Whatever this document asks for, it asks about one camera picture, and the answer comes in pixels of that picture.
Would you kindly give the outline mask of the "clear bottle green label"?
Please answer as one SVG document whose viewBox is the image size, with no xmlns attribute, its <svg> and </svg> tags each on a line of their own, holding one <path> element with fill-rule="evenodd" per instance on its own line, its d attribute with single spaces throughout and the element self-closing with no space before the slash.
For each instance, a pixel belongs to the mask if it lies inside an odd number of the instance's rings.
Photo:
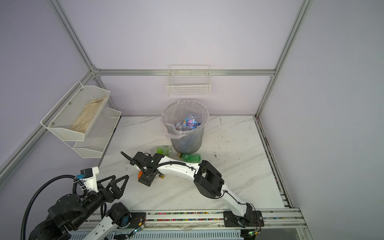
<svg viewBox="0 0 384 240">
<path fill-rule="evenodd" d="M 164 156 L 167 156 L 167 157 L 170 155 L 172 150 L 173 150 L 172 146 L 159 146 L 159 147 L 156 147 L 156 153 L 157 154 L 161 154 L 161 155 L 164 155 Z"/>
</svg>

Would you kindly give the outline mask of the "crushed green bottle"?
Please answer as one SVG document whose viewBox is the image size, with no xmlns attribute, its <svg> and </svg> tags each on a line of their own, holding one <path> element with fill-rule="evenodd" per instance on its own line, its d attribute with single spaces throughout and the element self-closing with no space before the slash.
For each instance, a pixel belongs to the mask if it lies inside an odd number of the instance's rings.
<svg viewBox="0 0 384 240">
<path fill-rule="evenodd" d="M 179 158 L 186 163 L 192 164 L 199 164 L 202 161 L 202 157 L 200 154 L 189 155 L 179 153 Z"/>
</svg>

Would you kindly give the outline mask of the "clear bottle light-blue label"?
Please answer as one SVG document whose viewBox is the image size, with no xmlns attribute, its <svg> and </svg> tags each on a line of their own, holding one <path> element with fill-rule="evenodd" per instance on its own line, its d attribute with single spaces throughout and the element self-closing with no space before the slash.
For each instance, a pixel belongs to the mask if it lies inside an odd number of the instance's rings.
<svg viewBox="0 0 384 240">
<path fill-rule="evenodd" d="M 180 131 L 194 130 L 201 125 L 200 122 L 196 121 L 195 115 L 190 115 L 179 123 L 178 128 Z"/>
</svg>

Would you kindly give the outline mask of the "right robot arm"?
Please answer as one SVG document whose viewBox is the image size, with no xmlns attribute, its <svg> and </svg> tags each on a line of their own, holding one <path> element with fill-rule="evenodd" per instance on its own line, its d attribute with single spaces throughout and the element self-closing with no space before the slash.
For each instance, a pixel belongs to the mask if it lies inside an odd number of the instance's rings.
<svg viewBox="0 0 384 240">
<path fill-rule="evenodd" d="M 151 186 L 157 175 L 174 175 L 192 181 L 199 193 L 212 200 L 220 200 L 235 216 L 235 223 L 242 227 L 249 227 L 253 220 L 254 206 L 242 203 L 225 184 L 222 174 L 208 161 L 200 163 L 186 163 L 167 157 L 163 154 L 153 156 L 137 152 L 132 158 L 121 151 L 132 166 L 142 172 L 139 182 Z"/>
</svg>

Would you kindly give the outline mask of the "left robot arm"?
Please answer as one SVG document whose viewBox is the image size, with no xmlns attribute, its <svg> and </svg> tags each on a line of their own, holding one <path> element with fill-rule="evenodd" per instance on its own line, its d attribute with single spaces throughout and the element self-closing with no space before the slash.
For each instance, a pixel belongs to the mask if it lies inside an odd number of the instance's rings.
<svg viewBox="0 0 384 240">
<path fill-rule="evenodd" d="M 115 203 L 125 191 L 129 176 L 112 175 L 97 180 L 98 168 L 81 170 L 80 175 L 61 175 L 43 184 L 32 196 L 25 210 L 20 238 L 22 240 L 69 240 L 71 231 L 79 227 L 97 210 L 102 220 L 91 233 L 91 239 L 103 240 L 113 230 L 129 225 L 131 213 L 123 203 Z M 62 196 L 48 209 L 47 218 L 38 224 L 29 237 L 26 236 L 30 211 L 39 194 L 50 184 L 60 179 L 73 181 L 72 193 Z"/>
</svg>

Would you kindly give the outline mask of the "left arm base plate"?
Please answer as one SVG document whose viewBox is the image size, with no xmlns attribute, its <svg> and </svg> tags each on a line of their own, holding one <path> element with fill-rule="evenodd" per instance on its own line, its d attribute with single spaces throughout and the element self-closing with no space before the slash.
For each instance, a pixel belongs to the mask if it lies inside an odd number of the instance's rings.
<svg viewBox="0 0 384 240">
<path fill-rule="evenodd" d="M 125 223 L 121 229 L 136 229 L 139 226 L 145 224 L 146 221 L 146 212 L 131 212 L 128 221 Z"/>
</svg>

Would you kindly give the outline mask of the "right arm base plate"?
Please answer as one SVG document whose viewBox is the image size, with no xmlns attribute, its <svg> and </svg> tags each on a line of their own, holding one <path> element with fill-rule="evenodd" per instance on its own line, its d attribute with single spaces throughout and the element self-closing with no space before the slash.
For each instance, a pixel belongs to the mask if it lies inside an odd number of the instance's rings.
<svg viewBox="0 0 384 240">
<path fill-rule="evenodd" d="M 225 227 L 264 227 L 264 218 L 261 211 L 256 211 L 254 206 L 246 203 L 246 213 L 240 217 L 236 216 L 231 211 L 224 211 L 224 224 Z"/>
</svg>

